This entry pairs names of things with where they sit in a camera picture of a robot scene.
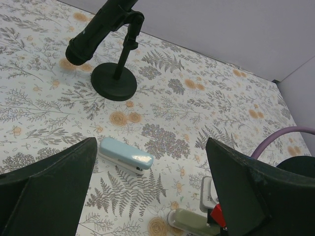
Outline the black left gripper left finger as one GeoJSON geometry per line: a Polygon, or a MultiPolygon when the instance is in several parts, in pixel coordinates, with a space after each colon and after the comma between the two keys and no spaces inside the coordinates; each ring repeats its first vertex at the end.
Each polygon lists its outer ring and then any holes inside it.
{"type": "Polygon", "coordinates": [[[74,236],[97,154],[90,137],[0,176],[2,236],[74,236]]]}

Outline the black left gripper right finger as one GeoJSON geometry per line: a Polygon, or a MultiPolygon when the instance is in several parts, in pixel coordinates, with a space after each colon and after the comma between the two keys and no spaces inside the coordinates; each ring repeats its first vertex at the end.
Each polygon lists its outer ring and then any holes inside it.
{"type": "Polygon", "coordinates": [[[250,158],[209,139],[206,153],[227,236],[312,236],[315,178],[250,158]]]}

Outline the beige green stapler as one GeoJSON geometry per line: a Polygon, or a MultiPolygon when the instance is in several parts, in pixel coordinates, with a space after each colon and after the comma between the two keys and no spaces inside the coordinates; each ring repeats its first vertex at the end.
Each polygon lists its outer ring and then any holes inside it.
{"type": "Polygon", "coordinates": [[[167,221],[170,226],[196,236],[217,236],[220,234],[220,227],[216,224],[209,225],[207,217],[182,208],[171,210],[167,221]]]}

